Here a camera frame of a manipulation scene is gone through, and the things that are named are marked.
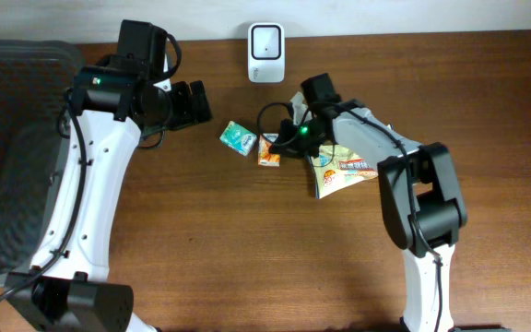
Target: colorful package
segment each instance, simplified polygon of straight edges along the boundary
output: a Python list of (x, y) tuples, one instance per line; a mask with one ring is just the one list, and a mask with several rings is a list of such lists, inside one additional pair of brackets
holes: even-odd
[(266, 138), (271, 142), (275, 141), (277, 134), (264, 134), (259, 137), (259, 154), (257, 155), (257, 163), (262, 166), (279, 166), (280, 165), (280, 155), (269, 153), (269, 147), (272, 144), (266, 141)]
[(254, 147), (257, 136), (242, 126), (230, 121), (220, 136), (220, 141), (243, 156), (247, 156)]
[(317, 198), (378, 176), (360, 156), (340, 145), (335, 146), (335, 156), (333, 146), (319, 147), (319, 158), (309, 157), (309, 162), (313, 167)]

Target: table surface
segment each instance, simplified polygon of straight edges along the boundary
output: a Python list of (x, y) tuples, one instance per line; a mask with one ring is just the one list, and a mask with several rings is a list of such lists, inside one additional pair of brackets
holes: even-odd
[[(286, 79), (250, 83), (246, 41), (186, 41), (176, 80), (201, 79), (214, 119), (137, 151), (110, 243), (109, 281), (164, 330), (324, 330), (397, 323), (401, 252), (375, 180), (321, 200), (304, 160), (257, 166), (218, 137), (328, 72), (345, 99), (451, 150), (468, 210), (452, 265), (457, 325), (531, 331), (531, 31), (301, 38)], [(89, 63), (115, 45), (79, 46)], [(30, 330), (5, 303), (0, 327)]]

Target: white wall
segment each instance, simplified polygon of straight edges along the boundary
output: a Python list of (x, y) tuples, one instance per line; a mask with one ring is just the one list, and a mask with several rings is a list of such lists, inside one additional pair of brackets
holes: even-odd
[(0, 39), (116, 42), (123, 18), (179, 40), (244, 38), (276, 21), (287, 36), (531, 29), (531, 0), (0, 0)]

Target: gray plastic container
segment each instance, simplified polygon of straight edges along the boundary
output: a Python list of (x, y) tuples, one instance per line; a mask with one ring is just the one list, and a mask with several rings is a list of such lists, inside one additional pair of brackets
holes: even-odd
[(83, 64), (65, 42), (0, 41), (0, 286), (28, 268), (48, 226), (68, 146), (56, 117)]

